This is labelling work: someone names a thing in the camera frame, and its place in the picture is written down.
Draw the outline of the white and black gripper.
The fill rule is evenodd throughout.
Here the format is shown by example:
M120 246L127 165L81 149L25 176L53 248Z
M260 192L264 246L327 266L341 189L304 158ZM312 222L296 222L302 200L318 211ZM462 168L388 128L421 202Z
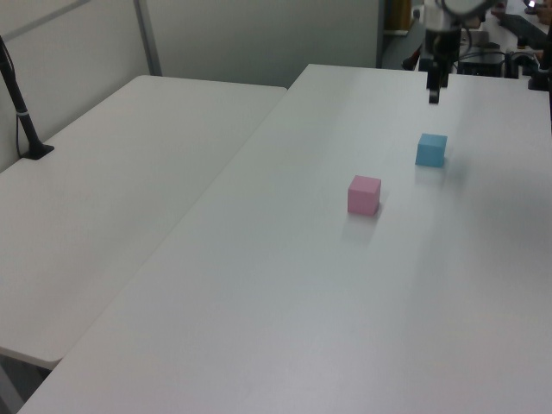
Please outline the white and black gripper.
M423 2L425 48L433 61L427 76L429 103L439 104L441 88L448 87L449 63L458 57L458 23L443 8L442 1Z

